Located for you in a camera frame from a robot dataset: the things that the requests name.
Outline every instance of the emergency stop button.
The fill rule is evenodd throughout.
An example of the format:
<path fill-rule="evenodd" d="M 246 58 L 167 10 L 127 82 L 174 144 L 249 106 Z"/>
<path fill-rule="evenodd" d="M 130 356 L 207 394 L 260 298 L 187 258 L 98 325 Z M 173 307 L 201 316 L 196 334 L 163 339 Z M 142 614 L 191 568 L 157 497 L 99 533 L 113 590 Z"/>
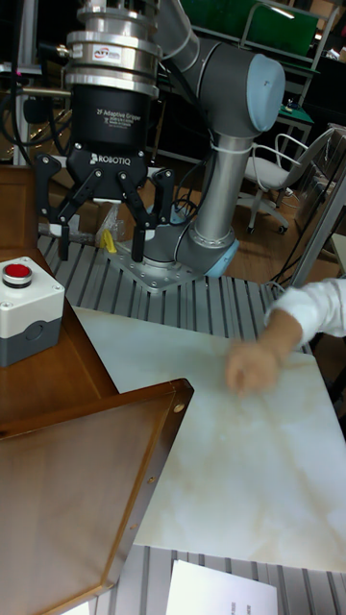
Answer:
<path fill-rule="evenodd" d="M 3 283 L 10 288 L 26 288 L 32 282 L 33 272 L 30 267 L 13 262 L 3 269 Z"/>

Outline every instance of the light blue joint cap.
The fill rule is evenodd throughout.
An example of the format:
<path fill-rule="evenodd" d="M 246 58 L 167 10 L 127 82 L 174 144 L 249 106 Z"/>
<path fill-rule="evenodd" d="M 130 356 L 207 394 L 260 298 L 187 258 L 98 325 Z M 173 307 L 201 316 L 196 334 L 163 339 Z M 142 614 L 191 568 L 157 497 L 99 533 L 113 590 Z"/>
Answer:
<path fill-rule="evenodd" d="M 225 252 L 224 255 L 212 266 L 212 268 L 207 271 L 205 274 L 210 278 L 221 278 L 221 276 L 225 273 L 227 267 L 229 266 L 231 260 L 233 259 L 236 250 L 239 247 L 239 242 L 237 239 L 233 242 L 232 246 Z"/>
<path fill-rule="evenodd" d="M 247 106 L 255 128 L 268 131 L 275 123 L 284 97 L 284 69 L 275 60 L 256 54 L 247 78 Z"/>

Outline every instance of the white chair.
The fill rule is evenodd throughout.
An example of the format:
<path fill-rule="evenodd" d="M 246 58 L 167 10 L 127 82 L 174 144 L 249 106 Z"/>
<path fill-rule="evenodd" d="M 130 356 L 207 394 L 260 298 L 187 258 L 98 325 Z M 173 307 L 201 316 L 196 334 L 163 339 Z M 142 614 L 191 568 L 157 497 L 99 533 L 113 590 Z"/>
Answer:
<path fill-rule="evenodd" d="M 255 220 L 259 209 L 265 213 L 270 213 L 270 215 L 281 223 L 281 226 L 279 227 L 280 234 L 284 234 L 286 232 L 289 224 L 287 220 L 278 211 L 276 211 L 276 208 L 279 206 L 284 196 L 285 189 L 295 184 L 295 182 L 299 180 L 309 163 L 314 159 L 322 147 L 324 147 L 333 132 L 334 128 L 330 128 L 328 131 L 315 139 L 310 147 L 307 147 L 307 145 L 297 141 L 297 139 L 292 136 L 284 134 L 279 134 L 276 136 L 275 149 L 272 147 L 267 147 L 266 145 L 259 145 L 257 143 L 253 144 L 253 153 L 247 161 L 244 177 L 247 180 L 254 182 L 254 184 L 257 184 L 259 189 L 255 197 L 240 192 L 236 202 L 237 205 L 242 205 L 251 209 L 251 218 L 247 228 L 248 233 L 252 234 L 255 230 Z M 297 160 L 294 160 L 290 156 L 287 156 L 279 151 L 279 138 L 281 136 L 285 139 L 294 141 L 294 143 L 297 143 L 297 145 L 304 149 L 303 154 Z M 260 149 L 274 153 L 276 155 L 277 163 L 258 157 L 257 151 Z M 289 171 L 285 171 L 282 168 L 282 158 L 291 162 L 292 166 Z M 262 198 L 263 192 L 268 192 L 270 189 L 279 190 L 281 192 L 276 203 Z"/>

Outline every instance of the human hand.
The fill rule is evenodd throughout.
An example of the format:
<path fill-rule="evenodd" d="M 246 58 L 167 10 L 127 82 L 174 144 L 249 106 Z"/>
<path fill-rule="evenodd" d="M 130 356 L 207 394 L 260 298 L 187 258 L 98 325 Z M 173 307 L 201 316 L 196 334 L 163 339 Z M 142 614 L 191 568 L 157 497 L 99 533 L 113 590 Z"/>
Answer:
<path fill-rule="evenodd" d="M 226 382 L 240 397 L 260 393 L 275 385 L 280 367 L 279 356 L 265 343 L 238 342 L 227 359 Z"/>

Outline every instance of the marble pattern board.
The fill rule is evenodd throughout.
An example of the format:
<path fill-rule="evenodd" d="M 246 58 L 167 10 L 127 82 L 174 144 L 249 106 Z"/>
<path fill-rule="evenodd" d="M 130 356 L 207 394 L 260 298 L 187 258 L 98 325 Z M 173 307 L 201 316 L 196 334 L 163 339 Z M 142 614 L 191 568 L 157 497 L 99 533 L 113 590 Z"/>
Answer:
<path fill-rule="evenodd" d="M 120 392 L 187 378 L 195 389 L 136 542 L 346 573 L 346 447 L 313 357 L 239 400 L 230 341 L 76 308 Z"/>

